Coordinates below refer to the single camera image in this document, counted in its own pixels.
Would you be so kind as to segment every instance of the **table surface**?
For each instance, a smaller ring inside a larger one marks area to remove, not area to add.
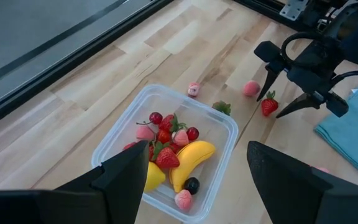
[[[0,120],[0,189],[53,189],[91,169],[91,156],[138,92],[161,83],[197,100],[232,104],[239,139],[213,208],[204,223],[271,223],[250,176],[246,146],[260,141],[358,184],[358,171],[313,132],[329,111],[305,109],[265,118],[260,103],[242,95],[266,71],[253,54],[259,42],[281,44],[294,31],[230,0],[176,0]],[[308,42],[297,40],[294,57]],[[336,72],[357,70],[344,62]],[[334,91],[346,97],[358,77]],[[301,90],[280,75],[273,85],[280,109]],[[179,223],[141,203],[136,223]]]

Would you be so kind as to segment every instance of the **toy banana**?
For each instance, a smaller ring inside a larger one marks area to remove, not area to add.
[[[169,173],[170,182],[173,185],[175,192],[180,192],[183,188],[188,176],[191,171],[206,159],[210,158],[214,154],[216,148],[209,142],[206,141],[195,141],[177,154],[180,165],[176,168],[172,168]]]

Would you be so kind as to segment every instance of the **wood grain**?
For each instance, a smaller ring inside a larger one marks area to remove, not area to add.
[[[233,1],[173,1],[0,120],[0,189],[54,189],[89,171],[94,149],[144,86],[161,83],[186,93],[190,82],[202,86],[198,101],[232,104],[240,133],[203,223],[271,223],[246,163],[251,140],[358,184],[358,171],[313,132],[329,114],[324,106],[266,118],[260,103],[242,95],[246,82],[266,77],[256,46],[280,45],[293,33]],[[308,43],[292,42],[289,56]],[[350,70],[358,65],[343,62],[336,72]],[[345,97],[357,85],[358,77],[350,78],[334,91]],[[272,89],[280,109],[301,93],[284,73]],[[136,223],[179,221],[142,202]]]

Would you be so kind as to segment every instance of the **blueberry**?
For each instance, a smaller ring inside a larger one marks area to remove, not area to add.
[[[190,177],[186,180],[184,187],[190,192],[190,194],[194,195],[197,194],[198,189],[200,188],[200,182],[196,177]]]

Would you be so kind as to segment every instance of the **plastic container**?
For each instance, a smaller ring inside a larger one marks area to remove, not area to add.
[[[143,201],[184,223],[199,223],[211,210],[238,135],[238,126],[231,117],[165,86],[148,85],[95,149],[92,166],[99,166],[101,162],[120,153],[126,144],[135,141],[135,123],[148,121],[149,114],[154,111],[163,116],[176,113],[180,122],[198,128],[200,140],[216,146],[216,152],[190,175],[196,177],[201,186],[193,196],[193,206],[189,212],[183,212],[176,206],[176,193],[169,183],[168,172],[167,180],[162,185],[152,192],[144,193],[142,197]]]

